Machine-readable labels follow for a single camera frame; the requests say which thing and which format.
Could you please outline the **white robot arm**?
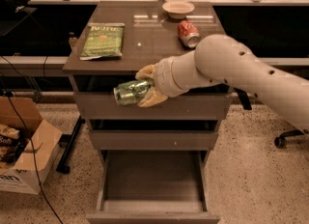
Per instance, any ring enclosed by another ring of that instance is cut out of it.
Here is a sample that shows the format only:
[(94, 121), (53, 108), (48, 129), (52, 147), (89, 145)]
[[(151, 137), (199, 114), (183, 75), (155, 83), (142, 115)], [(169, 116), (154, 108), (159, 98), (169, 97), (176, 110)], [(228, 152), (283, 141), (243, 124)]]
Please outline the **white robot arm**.
[(141, 107), (222, 83), (254, 96), (302, 133), (309, 132), (309, 81), (263, 63), (226, 35), (207, 36), (193, 51), (148, 65), (136, 77), (154, 82), (138, 102)]

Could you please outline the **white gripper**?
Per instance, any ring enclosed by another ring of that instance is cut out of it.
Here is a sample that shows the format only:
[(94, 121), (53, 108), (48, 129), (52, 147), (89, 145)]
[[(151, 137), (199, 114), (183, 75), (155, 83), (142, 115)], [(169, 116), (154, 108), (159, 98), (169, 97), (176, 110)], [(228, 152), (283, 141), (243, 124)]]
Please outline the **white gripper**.
[(138, 102), (138, 106), (144, 108), (185, 94), (191, 89), (218, 85), (217, 81), (197, 70), (193, 51), (182, 56), (164, 58), (158, 64), (147, 65), (135, 74), (135, 78), (154, 80), (154, 87)]

